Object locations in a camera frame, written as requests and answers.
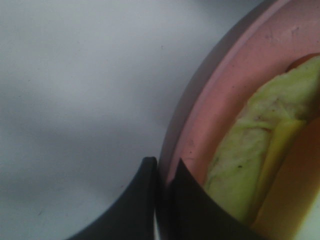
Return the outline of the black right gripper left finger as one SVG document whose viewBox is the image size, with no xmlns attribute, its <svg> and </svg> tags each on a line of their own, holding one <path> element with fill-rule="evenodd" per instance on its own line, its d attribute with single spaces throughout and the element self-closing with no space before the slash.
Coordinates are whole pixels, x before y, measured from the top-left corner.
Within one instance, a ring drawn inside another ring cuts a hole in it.
<svg viewBox="0 0 320 240">
<path fill-rule="evenodd" d="M 153 240 L 157 159 L 145 157 L 122 195 L 71 240 Z"/>
</svg>

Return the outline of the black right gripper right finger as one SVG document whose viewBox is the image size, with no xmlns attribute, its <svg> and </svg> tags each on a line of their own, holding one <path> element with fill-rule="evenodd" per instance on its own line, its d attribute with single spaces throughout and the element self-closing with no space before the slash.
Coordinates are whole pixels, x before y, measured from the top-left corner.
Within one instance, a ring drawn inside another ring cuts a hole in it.
<svg viewBox="0 0 320 240">
<path fill-rule="evenodd" d="M 157 207 L 162 240 L 261 240 L 262 236 L 218 206 L 182 160 L 166 198 Z"/>
</svg>

